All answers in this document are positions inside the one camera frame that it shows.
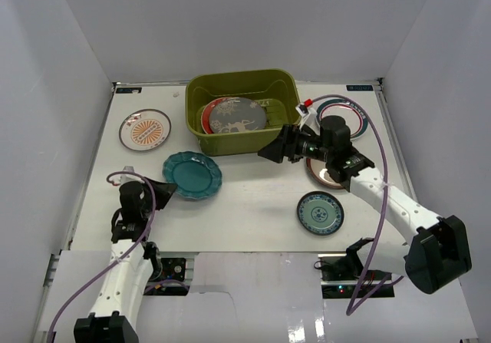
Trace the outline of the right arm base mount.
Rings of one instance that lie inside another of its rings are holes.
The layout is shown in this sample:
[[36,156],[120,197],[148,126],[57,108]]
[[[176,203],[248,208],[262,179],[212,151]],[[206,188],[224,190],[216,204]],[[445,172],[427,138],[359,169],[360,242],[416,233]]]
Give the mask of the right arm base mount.
[[[320,272],[322,298],[341,300],[350,299],[354,294],[363,266],[358,271],[357,266],[350,263],[345,252],[330,252],[319,255],[313,268]],[[370,298],[394,298],[394,287],[390,285],[393,282],[392,275],[373,269],[367,271],[357,298],[365,297],[385,275],[389,275],[388,280]]]

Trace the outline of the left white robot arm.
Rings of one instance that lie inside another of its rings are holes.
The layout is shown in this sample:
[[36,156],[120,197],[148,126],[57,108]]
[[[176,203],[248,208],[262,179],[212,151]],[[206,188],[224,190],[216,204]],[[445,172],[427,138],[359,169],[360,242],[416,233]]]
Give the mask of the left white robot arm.
[[120,208],[111,220],[109,269],[86,318],[74,324],[76,342],[138,342],[137,316],[145,287],[162,272],[158,248],[148,240],[155,212],[177,185],[146,177],[119,185]]

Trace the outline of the red and teal plate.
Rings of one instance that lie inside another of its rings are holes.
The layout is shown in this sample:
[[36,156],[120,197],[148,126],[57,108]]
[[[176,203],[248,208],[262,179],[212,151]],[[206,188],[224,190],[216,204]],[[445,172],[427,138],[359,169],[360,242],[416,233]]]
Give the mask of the red and teal plate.
[[214,99],[213,101],[209,102],[203,109],[203,112],[201,114],[200,122],[202,125],[202,129],[206,134],[213,134],[213,130],[211,129],[209,125],[209,116],[213,109],[216,107],[216,105],[222,103],[223,101],[226,101],[229,99],[229,97],[219,97]]

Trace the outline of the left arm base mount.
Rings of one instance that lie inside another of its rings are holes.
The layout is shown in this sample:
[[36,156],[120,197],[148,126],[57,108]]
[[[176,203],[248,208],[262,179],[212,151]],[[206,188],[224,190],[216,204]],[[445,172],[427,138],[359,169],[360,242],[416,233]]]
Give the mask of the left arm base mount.
[[146,287],[144,295],[186,296],[193,278],[194,260],[184,257],[162,258],[161,272]]

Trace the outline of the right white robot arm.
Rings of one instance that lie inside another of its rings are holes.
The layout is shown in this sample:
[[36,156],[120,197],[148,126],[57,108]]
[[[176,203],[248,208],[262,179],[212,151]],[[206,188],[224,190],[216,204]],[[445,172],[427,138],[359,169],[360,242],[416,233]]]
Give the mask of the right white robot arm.
[[347,247],[331,271],[362,281],[375,268],[407,277],[420,291],[433,294],[471,270],[463,221],[456,216],[444,218],[389,185],[374,163],[353,146],[344,118],[323,118],[319,134],[286,124],[258,155],[275,163],[302,158],[323,162],[336,183],[377,210],[405,240],[402,246],[384,246],[373,238],[360,239]]

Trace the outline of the grey deer plate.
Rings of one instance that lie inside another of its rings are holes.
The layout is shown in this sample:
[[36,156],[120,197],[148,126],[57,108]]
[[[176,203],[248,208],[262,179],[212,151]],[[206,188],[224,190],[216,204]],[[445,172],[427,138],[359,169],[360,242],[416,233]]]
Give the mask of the grey deer plate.
[[209,128],[214,134],[262,130],[267,122],[262,106],[246,97],[228,97],[209,114]]

